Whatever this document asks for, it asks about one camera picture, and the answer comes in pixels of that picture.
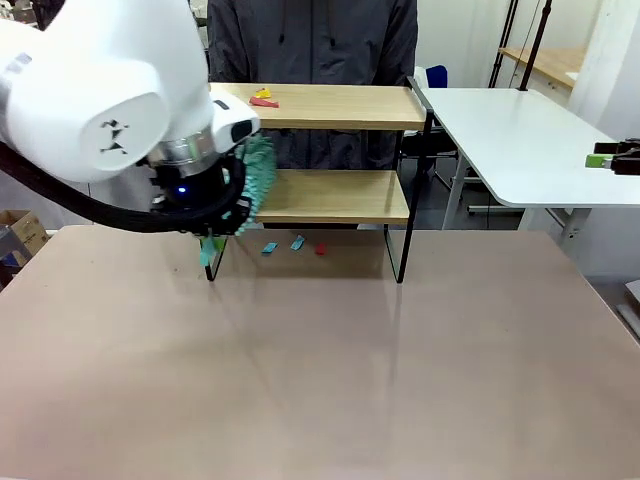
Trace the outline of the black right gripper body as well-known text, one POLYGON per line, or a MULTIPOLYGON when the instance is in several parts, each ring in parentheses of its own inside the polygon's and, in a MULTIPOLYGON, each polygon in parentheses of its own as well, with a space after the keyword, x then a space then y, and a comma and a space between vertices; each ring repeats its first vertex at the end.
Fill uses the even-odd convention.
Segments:
POLYGON ((609 162, 609 169, 616 175, 639 175, 639 148, 640 142, 638 139, 626 139, 619 142, 609 162))

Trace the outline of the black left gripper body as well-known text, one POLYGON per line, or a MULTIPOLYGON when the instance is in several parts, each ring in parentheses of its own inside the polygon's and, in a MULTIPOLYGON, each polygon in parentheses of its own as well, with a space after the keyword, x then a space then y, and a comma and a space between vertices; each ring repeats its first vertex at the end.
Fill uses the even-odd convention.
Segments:
POLYGON ((251 213, 251 199, 243 192, 246 167, 241 160, 219 160, 207 170, 182 177, 177 168, 160 166, 151 183, 158 187, 163 200, 152 209, 164 214, 197 215, 179 226, 178 231, 196 236, 235 234, 251 213))

